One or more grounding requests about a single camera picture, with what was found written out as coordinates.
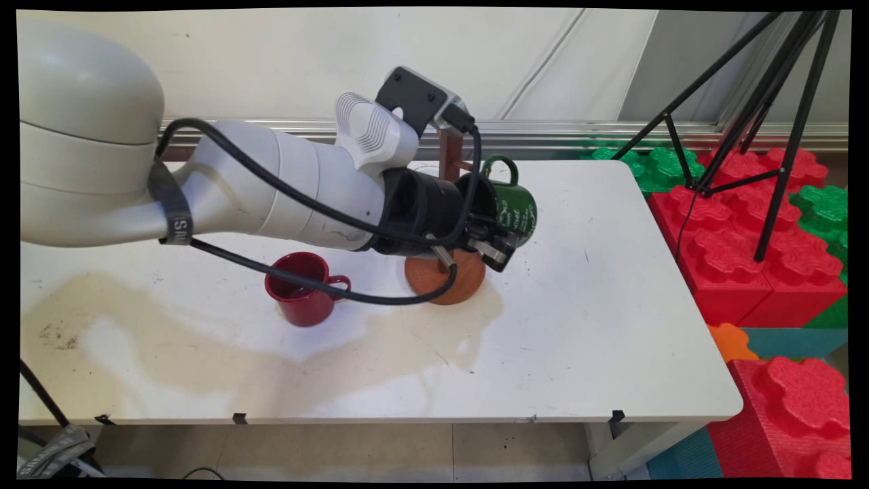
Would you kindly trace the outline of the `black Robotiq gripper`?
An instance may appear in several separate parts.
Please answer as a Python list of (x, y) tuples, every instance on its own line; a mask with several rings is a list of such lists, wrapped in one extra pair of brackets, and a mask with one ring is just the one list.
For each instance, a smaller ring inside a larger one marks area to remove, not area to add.
[(385, 203), (379, 226), (420, 238), (431, 233), (441, 238), (457, 225), (465, 227), (465, 251), (480, 253), (482, 262), (503, 272), (518, 248), (518, 233), (487, 216), (468, 216), (460, 222), (468, 193), (469, 176), (456, 183), (421, 171), (390, 169), (383, 173)]

